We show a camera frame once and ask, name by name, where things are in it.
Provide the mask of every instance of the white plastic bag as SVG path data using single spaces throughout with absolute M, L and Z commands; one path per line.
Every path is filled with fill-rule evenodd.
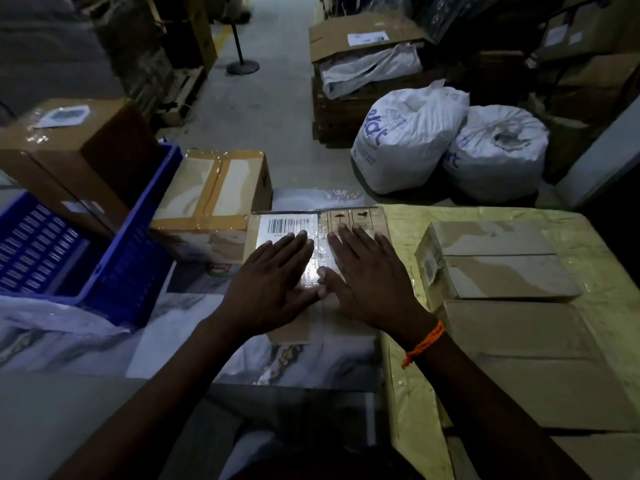
M 366 55 L 348 55 L 320 64 L 322 90 L 329 99 L 351 94 L 374 80 L 416 74 L 422 70 L 417 48 L 422 44 L 400 43 Z
M 471 106 L 442 165 L 469 197 L 500 203 L 538 190 L 547 144 L 547 128 L 524 109 Z
M 469 94 L 444 87 L 392 91 L 376 101 L 351 149 L 362 176 L 379 194 L 423 185 L 467 115 Z

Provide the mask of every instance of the orange thread wristband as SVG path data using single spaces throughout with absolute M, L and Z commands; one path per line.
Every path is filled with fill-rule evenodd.
M 446 332 L 446 330 L 444 330 L 444 323 L 442 323 L 442 320 L 438 320 L 436 328 L 431 330 L 427 337 L 418 345 L 416 345 L 416 347 L 411 352 L 406 353 L 406 357 L 402 361 L 402 368 L 406 369 L 409 364 L 413 362 L 414 357 L 418 357 L 418 355 L 434 345 L 434 343 L 436 343 L 438 339 L 442 337 L 444 332 Z

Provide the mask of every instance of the person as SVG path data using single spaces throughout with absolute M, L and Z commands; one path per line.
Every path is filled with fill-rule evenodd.
M 349 318 L 388 333 L 404 350 L 413 351 L 438 322 L 416 300 L 391 243 L 380 234 L 372 239 L 356 225 L 353 231 L 342 225 L 337 234 L 330 233 L 328 242 L 344 280 L 321 267 L 316 289 L 295 288 L 314 250 L 305 232 L 258 247 L 231 280 L 215 312 L 53 478 L 157 477 L 192 410 L 233 352 L 250 337 L 292 321 L 327 293 L 335 293 Z M 481 478 L 588 479 L 448 334 L 414 362 L 443 403 Z M 233 478 L 411 477 L 391 463 L 384 456 L 340 448 L 297 449 L 255 461 Z

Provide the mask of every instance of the blue basket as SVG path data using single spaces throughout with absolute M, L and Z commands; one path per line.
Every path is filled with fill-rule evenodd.
M 162 165 L 111 243 L 77 232 L 29 193 L 18 196 L 0 214 L 0 294 L 144 326 L 173 261 L 147 232 L 182 160 L 178 146 L 162 147 Z

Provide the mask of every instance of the yellow plastic sheet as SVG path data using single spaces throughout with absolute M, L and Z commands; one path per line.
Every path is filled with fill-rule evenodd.
M 384 205 L 393 245 L 427 305 L 414 252 L 434 221 L 536 222 L 582 289 L 573 305 L 593 332 L 608 363 L 640 411 L 640 291 L 587 218 L 560 210 L 513 207 Z M 435 395 L 414 365 L 402 370 L 404 350 L 382 339 L 392 443 L 429 480 L 454 480 Z

